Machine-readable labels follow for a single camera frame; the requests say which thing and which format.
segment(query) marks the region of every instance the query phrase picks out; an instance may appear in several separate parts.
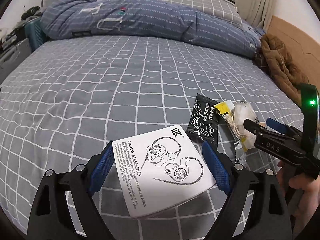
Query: bed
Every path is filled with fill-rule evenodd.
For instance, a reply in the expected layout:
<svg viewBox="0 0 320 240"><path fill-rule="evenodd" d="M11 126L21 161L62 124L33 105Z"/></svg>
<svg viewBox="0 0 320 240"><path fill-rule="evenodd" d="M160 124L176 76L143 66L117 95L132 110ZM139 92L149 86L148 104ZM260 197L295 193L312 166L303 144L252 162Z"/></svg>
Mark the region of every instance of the bed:
<svg viewBox="0 0 320 240"><path fill-rule="evenodd" d="M302 128L303 115L251 59L160 37L101 35L49 41L2 83L0 92L0 205L27 232L37 187L48 169L71 171L117 140L175 124L186 129L196 95L245 99L260 121ZM233 139L219 126L218 150L235 159ZM200 145L195 147L201 153ZM261 151L247 154L253 171L276 170ZM249 192L235 234L242 232ZM213 187L145 220L129 217L115 166L93 200L116 239L201 239L226 196ZM84 234L72 196L68 206Z"/></svg>

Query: curtain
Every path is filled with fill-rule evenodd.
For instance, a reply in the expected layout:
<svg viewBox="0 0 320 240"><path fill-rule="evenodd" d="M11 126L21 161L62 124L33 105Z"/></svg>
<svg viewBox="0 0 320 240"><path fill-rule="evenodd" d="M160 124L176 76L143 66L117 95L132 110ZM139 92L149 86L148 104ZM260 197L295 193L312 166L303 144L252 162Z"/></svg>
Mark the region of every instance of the curtain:
<svg viewBox="0 0 320 240"><path fill-rule="evenodd" d="M253 27L268 30L273 15L274 0L236 0L239 15Z"/></svg>

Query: earphone illustration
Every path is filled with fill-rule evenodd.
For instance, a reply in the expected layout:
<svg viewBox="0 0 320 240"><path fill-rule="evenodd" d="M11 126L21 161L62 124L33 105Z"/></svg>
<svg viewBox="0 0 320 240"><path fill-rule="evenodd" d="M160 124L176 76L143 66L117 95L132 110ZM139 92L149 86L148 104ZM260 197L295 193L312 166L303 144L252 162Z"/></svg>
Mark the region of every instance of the earphone illustration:
<svg viewBox="0 0 320 240"><path fill-rule="evenodd" d="M168 153L168 151L166 150L165 146L161 145L161 144L156 144L157 141L161 140L161 139L172 139L174 140L178 145L179 145L179 150L176 151L175 153ZM176 185L192 185L195 184L196 182L198 182L203 175L203 166L201 164L201 162L193 157L185 157L180 159L180 164L178 164L175 160L175 158L177 158L179 156L181 152L181 145L180 143L171 137L161 137L157 140L155 140L153 142L153 144L149 145L147 147L147 155L144 159L144 162L141 166L141 169L143 168L146 160L148 160L150 163L152 163L155 166L162 166L164 164L164 173L167 174L168 176L170 176L174 181L168 181L168 180L163 180L163 179L157 179L157 178L153 178L155 180L159 180L162 182L166 182L166 183L171 183L171 184L176 184ZM164 163L164 155L167 155L169 158L169 160L167 160ZM181 183L181 181L185 180L187 178L187 176L189 175L189 171L190 168L188 165L186 165L187 162L189 162L190 160L196 160L199 165L201 166L201 175L198 177L198 179L196 179L193 182L190 183Z"/></svg>

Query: brown jacket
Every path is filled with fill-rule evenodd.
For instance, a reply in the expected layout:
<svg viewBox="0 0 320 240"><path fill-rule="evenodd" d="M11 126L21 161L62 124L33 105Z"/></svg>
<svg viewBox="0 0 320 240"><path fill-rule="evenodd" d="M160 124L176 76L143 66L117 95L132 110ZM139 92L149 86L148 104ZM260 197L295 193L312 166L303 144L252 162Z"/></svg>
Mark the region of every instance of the brown jacket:
<svg viewBox="0 0 320 240"><path fill-rule="evenodd" d="M301 106L300 83L308 83L308 77L292 62L290 52L276 36L265 34L261 38L261 50L268 63L270 77L293 102Z"/></svg>

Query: blanket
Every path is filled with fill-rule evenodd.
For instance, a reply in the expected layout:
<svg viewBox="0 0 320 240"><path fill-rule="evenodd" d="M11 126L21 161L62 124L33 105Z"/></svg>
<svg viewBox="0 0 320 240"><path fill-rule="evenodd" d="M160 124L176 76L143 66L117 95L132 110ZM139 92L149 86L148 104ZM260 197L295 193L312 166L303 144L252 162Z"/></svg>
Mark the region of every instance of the blanket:
<svg viewBox="0 0 320 240"><path fill-rule="evenodd" d="M308 83L308 77L295 65L285 44L272 34L265 34L261 38L263 57L256 57L261 61L263 69L294 103L301 106L301 95L298 85Z"/></svg>
<svg viewBox="0 0 320 240"><path fill-rule="evenodd" d="M253 58L260 41L194 8L160 0L55 0L41 28L55 40L86 35L162 37Z"/></svg>

